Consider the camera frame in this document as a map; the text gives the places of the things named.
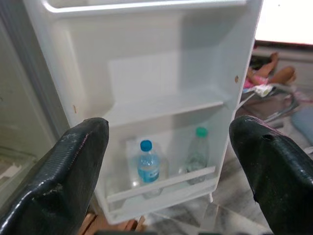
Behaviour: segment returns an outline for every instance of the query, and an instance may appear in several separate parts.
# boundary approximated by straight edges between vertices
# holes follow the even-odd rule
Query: robotic claw
[[[260,204],[274,234],[312,235],[310,158],[290,138],[257,118],[237,118],[229,134],[254,200]],[[1,209],[0,235],[77,234],[95,189],[108,139],[108,122],[102,118],[85,120],[65,132]]]

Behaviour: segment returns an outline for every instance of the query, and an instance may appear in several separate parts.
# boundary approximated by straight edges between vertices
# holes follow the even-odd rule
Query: green bottle cap
[[[208,133],[208,131],[207,131],[207,129],[205,129],[204,127],[198,127],[198,128],[196,129],[196,135],[197,135],[198,137],[200,137],[200,138],[205,138],[205,137],[207,137],[207,133]]]

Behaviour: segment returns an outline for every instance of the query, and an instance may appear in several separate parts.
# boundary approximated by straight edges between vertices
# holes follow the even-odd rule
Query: blue bottle cap
[[[152,143],[149,140],[144,140],[140,143],[140,148],[144,152],[149,152],[152,149]]]

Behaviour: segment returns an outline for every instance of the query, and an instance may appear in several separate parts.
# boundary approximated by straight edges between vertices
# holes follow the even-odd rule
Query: window
[[[257,41],[313,45],[313,0],[264,0]]]

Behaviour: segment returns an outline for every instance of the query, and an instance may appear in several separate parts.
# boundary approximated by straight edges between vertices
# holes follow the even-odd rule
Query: refrigerator
[[[262,0],[24,0],[1,18],[57,140],[87,118],[109,122],[95,189],[110,223],[216,189],[254,44]],[[187,173],[197,127],[207,167]],[[136,153],[149,139],[166,176],[142,185]],[[188,183],[198,177],[204,181]],[[143,194],[161,189],[152,198]]]

